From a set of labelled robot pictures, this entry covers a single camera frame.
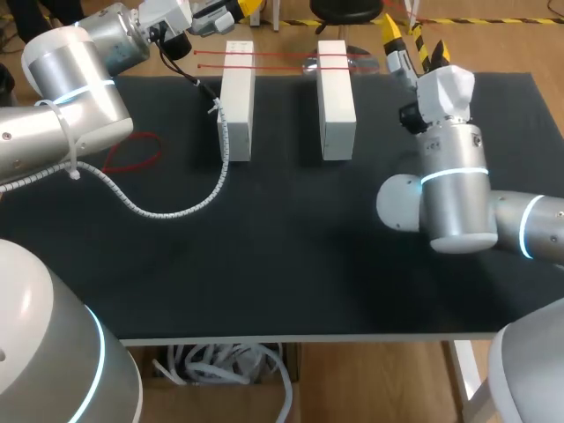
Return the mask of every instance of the red cable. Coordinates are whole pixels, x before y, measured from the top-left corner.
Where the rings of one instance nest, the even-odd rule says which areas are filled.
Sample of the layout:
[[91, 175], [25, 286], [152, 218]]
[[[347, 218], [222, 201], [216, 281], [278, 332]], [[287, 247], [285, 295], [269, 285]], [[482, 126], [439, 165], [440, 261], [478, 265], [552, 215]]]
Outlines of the red cable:
[[117, 150], [119, 149], [120, 145], [122, 145], [124, 143], [121, 142], [119, 144], [114, 145], [110, 151], [108, 152], [108, 156], [106, 157], [106, 160], [104, 161], [104, 166], [101, 169], [101, 172], [104, 174], [117, 174], [117, 173], [123, 173], [123, 172], [131, 172], [134, 170], [139, 170], [145, 167], [149, 167], [150, 165], [154, 164], [160, 157], [161, 155], [161, 150], [162, 150], [162, 139], [157, 135], [157, 134], [153, 134], [152, 132], [135, 132], [131, 135], [129, 135], [126, 139], [139, 139], [139, 138], [153, 138], [157, 141], [157, 143], [159, 144], [159, 150], [153, 154], [153, 156], [151, 156], [149, 159], [142, 161], [140, 163], [136, 163], [134, 165], [128, 165], [128, 166], [118, 166], [118, 167], [111, 167], [109, 164], [112, 161], [112, 159], [115, 156], [115, 153], [117, 152]]
[[[213, 69], [259, 69], [262, 71], [303, 71], [301, 66], [235, 66], [224, 64], [203, 64], [198, 63], [198, 68], [213, 68]], [[372, 67], [329, 67], [329, 68], [316, 68], [320, 71], [373, 71]]]
[[287, 57], [318, 57], [318, 56], [345, 56], [345, 57], [368, 57], [370, 54], [365, 55], [347, 55], [342, 53], [250, 53], [250, 52], [237, 52], [237, 51], [209, 51], [209, 50], [194, 50], [195, 55], [238, 55], [238, 56], [287, 56]]

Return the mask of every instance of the black table surface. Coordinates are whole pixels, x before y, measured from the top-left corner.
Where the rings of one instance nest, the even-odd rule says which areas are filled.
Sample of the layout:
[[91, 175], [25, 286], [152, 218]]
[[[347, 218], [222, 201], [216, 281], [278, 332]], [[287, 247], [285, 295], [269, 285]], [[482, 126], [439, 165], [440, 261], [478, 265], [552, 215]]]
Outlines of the black table surface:
[[[116, 183], [155, 212], [206, 197], [220, 168], [209, 101], [182, 78], [116, 83], [136, 130], [164, 140], [155, 166]], [[34, 252], [122, 339], [492, 332], [564, 296], [550, 264], [439, 255], [425, 235], [383, 226], [379, 187], [419, 169], [397, 121], [412, 98], [388, 76], [355, 77], [352, 89], [350, 161], [321, 160], [314, 79], [257, 78], [252, 161], [230, 167], [207, 208], [144, 219], [86, 172], [60, 173], [2, 200], [0, 237]], [[478, 74], [471, 110], [494, 189], [564, 197], [564, 144], [531, 76]], [[154, 148], [129, 141], [116, 164]]]

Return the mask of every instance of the led light ring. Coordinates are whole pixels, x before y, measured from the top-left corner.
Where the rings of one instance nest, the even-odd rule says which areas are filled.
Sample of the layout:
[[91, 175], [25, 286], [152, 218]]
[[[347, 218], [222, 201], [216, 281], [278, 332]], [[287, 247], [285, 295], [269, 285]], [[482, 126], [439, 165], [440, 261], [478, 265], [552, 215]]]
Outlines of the led light ring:
[[521, 252], [527, 258], [532, 258], [532, 256], [525, 247], [525, 227], [527, 226], [527, 219], [531, 215], [532, 208], [542, 197], [544, 196], [536, 196], [527, 204], [527, 207], [525, 207], [525, 211], [523, 212], [523, 216], [521, 217], [521, 224], [519, 225], [519, 246], [521, 247]]
[[98, 328], [98, 334], [100, 335], [100, 359], [98, 360], [98, 368], [96, 369], [96, 374], [94, 375], [92, 386], [88, 390], [88, 393], [86, 394], [86, 397], [82, 402], [82, 404], [80, 405], [80, 407], [78, 408], [77, 412], [75, 412], [74, 416], [72, 416], [72, 418], [69, 420], [69, 423], [76, 423], [78, 419], [82, 417], [82, 415], [86, 410], [86, 407], [92, 401], [94, 393], [96, 392], [96, 389], [98, 388], [98, 384], [100, 383], [100, 378], [102, 376], [102, 369], [104, 368], [104, 360], [106, 359], [106, 340], [104, 339], [104, 332], [102, 330], [102, 326], [100, 324], [100, 321], [98, 320], [98, 317], [96, 317], [96, 315], [92, 312], [92, 310], [89, 309], [88, 307], [86, 307], [86, 309], [92, 315], [96, 323], [96, 327]]
[[458, 167], [456, 169], [442, 170], [434, 174], [428, 174], [421, 179], [421, 185], [432, 179], [446, 176], [447, 174], [489, 174], [488, 170], [484, 167]]
[[53, 100], [53, 103], [55, 103], [55, 104], [64, 103], [66, 101], [73, 99], [74, 97], [76, 97], [79, 94], [86, 93], [87, 91], [90, 91], [95, 87], [104, 86], [104, 85], [115, 85], [115, 82], [112, 79], [106, 79], [104, 81], [100, 81], [97, 84], [81, 86], [80, 88], [77, 88], [76, 90], [72, 90], [70, 93], [63, 94], [58, 99]]

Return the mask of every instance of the white foam block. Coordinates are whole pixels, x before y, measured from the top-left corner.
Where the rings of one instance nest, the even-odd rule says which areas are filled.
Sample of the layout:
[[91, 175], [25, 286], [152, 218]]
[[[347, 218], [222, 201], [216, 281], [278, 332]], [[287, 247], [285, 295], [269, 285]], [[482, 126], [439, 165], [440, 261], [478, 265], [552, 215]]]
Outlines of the white foam block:
[[[319, 41], [318, 54], [346, 54], [344, 41]], [[350, 160], [353, 157], [356, 113], [346, 56], [317, 57], [317, 97], [324, 160]], [[323, 70], [323, 68], [345, 68]]]
[[[226, 52], [253, 53], [253, 41], [228, 41]], [[225, 66], [254, 66], [252, 55], [226, 55]], [[250, 161], [253, 132], [253, 107], [255, 103], [255, 70], [223, 70], [221, 80], [221, 104], [229, 129], [229, 161]], [[218, 116], [218, 132], [221, 121]], [[219, 137], [221, 153], [223, 140]]]

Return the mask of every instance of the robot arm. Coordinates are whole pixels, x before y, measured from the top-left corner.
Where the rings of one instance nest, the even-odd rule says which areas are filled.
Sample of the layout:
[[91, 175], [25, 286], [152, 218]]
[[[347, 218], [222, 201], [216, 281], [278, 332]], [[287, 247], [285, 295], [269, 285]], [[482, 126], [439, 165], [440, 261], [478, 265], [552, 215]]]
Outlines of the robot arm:
[[[399, 37], [386, 18], [384, 42]], [[491, 191], [478, 127], [470, 125], [474, 87], [471, 72], [449, 64], [439, 42], [431, 70], [412, 71], [403, 42], [387, 49], [390, 72], [415, 91], [417, 100], [400, 109], [399, 119], [416, 139], [423, 174], [389, 178], [377, 198], [382, 222], [393, 229], [425, 228], [441, 253], [471, 253], [493, 246], [526, 258], [564, 264], [564, 199]]]
[[166, 28], [163, 48], [178, 60], [191, 49], [185, 31], [203, 37], [228, 33], [260, 3], [261, 0], [207, 0], [190, 5], [184, 0], [145, 0], [132, 10], [116, 3], [76, 25], [90, 34], [113, 77], [149, 58], [152, 28]]
[[22, 55], [27, 80], [48, 106], [1, 108], [0, 183], [104, 150], [133, 122], [111, 77], [149, 57], [151, 33], [173, 60], [190, 51], [184, 33], [225, 33], [260, 0], [209, 0], [194, 13], [183, 0], [145, 0], [137, 10], [113, 4], [75, 26], [31, 40]]

